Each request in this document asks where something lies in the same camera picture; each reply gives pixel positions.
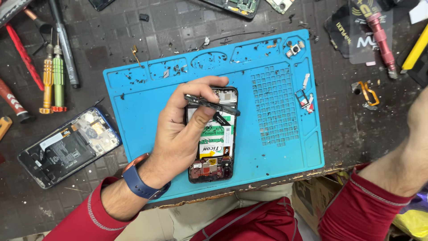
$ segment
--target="blue silicone repair mat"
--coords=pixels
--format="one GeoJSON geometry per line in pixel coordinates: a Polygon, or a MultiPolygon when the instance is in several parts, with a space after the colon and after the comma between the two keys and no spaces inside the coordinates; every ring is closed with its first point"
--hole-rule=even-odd
{"type": "Polygon", "coordinates": [[[235,166],[226,181],[191,184],[187,170],[155,201],[248,184],[324,166],[309,33],[298,30],[104,70],[130,162],[153,148],[159,112],[178,84],[207,75],[229,77],[238,89],[235,166]],[[305,45],[288,58],[286,42],[305,45]],[[314,112],[300,108],[295,92],[313,96],[314,112]]]}

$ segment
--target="workbench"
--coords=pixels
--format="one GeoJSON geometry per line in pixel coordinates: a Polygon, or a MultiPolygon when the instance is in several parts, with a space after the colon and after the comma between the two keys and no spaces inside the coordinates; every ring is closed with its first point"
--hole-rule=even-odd
{"type": "MultiPolygon", "coordinates": [[[[19,124],[13,110],[0,100],[0,116],[7,115],[14,122],[0,142],[0,152],[6,158],[6,162],[0,164],[0,241],[52,230],[103,178],[120,173],[128,163],[124,148],[120,146],[58,185],[43,190],[18,163],[17,154],[104,97],[97,106],[115,127],[102,71],[132,64],[129,59],[133,57],[131,47],[134,44],[138,48],[139,60],[147,61],[199,47],[206,36],[215,39],[273,28],[276,33],[298,30],[301,29],[299,20],[308,23],[312,34],[320,37],[317,43],[311,40],[311,49],[324,146],[323,168],[250,186],[161,201],[146,205],[144,209],[197,202],[231,195],[235,191],[322,176],[374,160],[393,150],[408,134],[407,111],[421,89],[407,75],[400,75],[394,81],[388,79],[380,58],[375,66],[352,65],[334,50],[324,30],[324,21],[346,2],[297,0],[281,15],[262,1],[256,17],[248,22],[197,0],[116,0],[101,12],[95,11],[87,0],[60,0],[81,88],[71,89],[66,83],[65,103],[69,111],[51,115],[38,113],[43,93],[28,74],[6,30],[1,28],[0,78],[37,120],[19,124]],[[139,13],[149,14],[149,21],[140,21],[139,13]],[[293,13],[295,16],[290,23],[288,16],[293,13]],[[379,110],[370,111],[361,106],[364,98],[352,93],[351,84],[367,80],[376,83],[378,79],[381,85],[372,88],[380,100],[379,110]]],[[[46,1],[37,1],[33,10],[40,18],[53,22],[46,1]]],[[[18,14],[10,23],[30,54],[44,42],[25,14],[18,14]]],[[[407,55],[402,51],[424,27],[424,22],[410,25],[408,18],[394,25],[392,51],[396,58],[407,55]]],[[[247,34],[228,38],[228,41],[241,42],[259,37],[259,34],[247,34]]],[[[206,48],[220,45],[220,41],[216,41],[206,48]]],[[[45,57],[44,50],[32,56],[39,73],[43,71],[45,57]]]]}

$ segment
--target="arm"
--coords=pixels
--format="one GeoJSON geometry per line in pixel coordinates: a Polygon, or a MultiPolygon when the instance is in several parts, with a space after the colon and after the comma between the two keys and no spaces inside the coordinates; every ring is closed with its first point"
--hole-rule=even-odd
{"type": "Polygon", "coordinates": [[[428,181],[428,88],[408,115],[409,137],[397,149],[354,171],[318,225],[322,240],[384,240],[395,215],[428,181]]]}
{"type": "MultiPolygon", "coordinates": [[[[160,189],[192,164],[203,128],[215,113],[215,110],[201,106],[185,126],[184,107],[188,101],[184,95],[203,96],[218,103],[219,99],[210,86],[223,87],[228,82],[227,77],[207,76],[177,87],[159,114],[153,152],[138,168],[138,174],[146,185],[160,189]]],[[[125,180],[106,178],[45,239],[113,241],[136,218],[147,201],[135,195],[125,180]]]]}

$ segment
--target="phone battery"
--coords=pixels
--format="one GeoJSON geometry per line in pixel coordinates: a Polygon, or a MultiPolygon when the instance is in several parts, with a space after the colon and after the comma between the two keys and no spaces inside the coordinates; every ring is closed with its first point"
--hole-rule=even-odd
{"type": "MultiPolygon", "coordinates": [[[[188,108],[187,111],[190,119],[196,108],[188,108]]],[[[214,118],[206,124],[199,138],[197,158],[232,156],[234,123],[234,115],[217,111],[214,118]],[[221,120],[217,121],[216,116],[221,116],[221,120]]]]}
{"type": "Polygon", "coordinates": [[[86,143],[79,132],[53,143],[45,149],[45,162],[42,169],[46,175],[60,177],[77,168],[81,163],[95,156],[95,151],[86,143]]]}

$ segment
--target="yellow tool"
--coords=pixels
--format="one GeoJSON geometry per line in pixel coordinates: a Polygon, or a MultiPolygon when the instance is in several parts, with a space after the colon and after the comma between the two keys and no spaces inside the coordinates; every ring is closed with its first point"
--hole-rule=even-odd
{"type": "Polygon", "coordinates": [[[7,130],[9,130],[12,125],[12,120],[5,116],[0,119],[0,140],[3,138],[4,134],[6,134],[7,130]]]}
{"type": "Polygon", "coordinates": [[[401,74],[406,73],[409,69],[412,69],[416,61],[421,56],[421,53],[424,51],[426,45],[428,44],[428,25],[425,27],[415,46],[413,46],[412,51],[409,56],[407,56],[406,61],[401,67],[401,74]]]}
{"type": "Polygon", "coordinates": [[[137,47],[134,45],[134,48],[131,48],[132,53],[134,54],[135,59],[137,60],[139,66],[142,68],[140,61],[138,60],[137,56],[135,55],[135,53],[137,52],[137,47]]]}
{"type": "Polygon", "coordinates": [[[43,93],[43,108],[39,108],[42,114],[52,114],[52,85],[54,84],[54,75],[52,74],[54,46],[52,45],[52,29],[51,29],[51,42],[46,46],[48,57],[43,62],[43,85],[45,91],[43,93]]]}
{"type": "Polygon", "coordinates": [[[367,101],[366,103],[363,104],[363,107],[366,107],[367,109],[374,111],[374,110],[377,110],[377,106],[375,106],[375,105],[378,105],[380,103],[380,101],[377,98],[376,93],[373,90],[369,89],[369,83],[370,83],[370,81],[367,81],[364,84],[363,84],[362,81],[358,81],[358,82],[353,83],[351,85],[351,87],[352,87],[352,91],[354,93],[356,92],[358,86],[361,87],[361,91],[363,92],[364,98],[367,101]],[[374,98],[374,101],[375,101],[374,103],[372,103],[370,101],[370,98],[369,98],[367,92],[370,92],[373,95],[373,98],[374,98]]]}

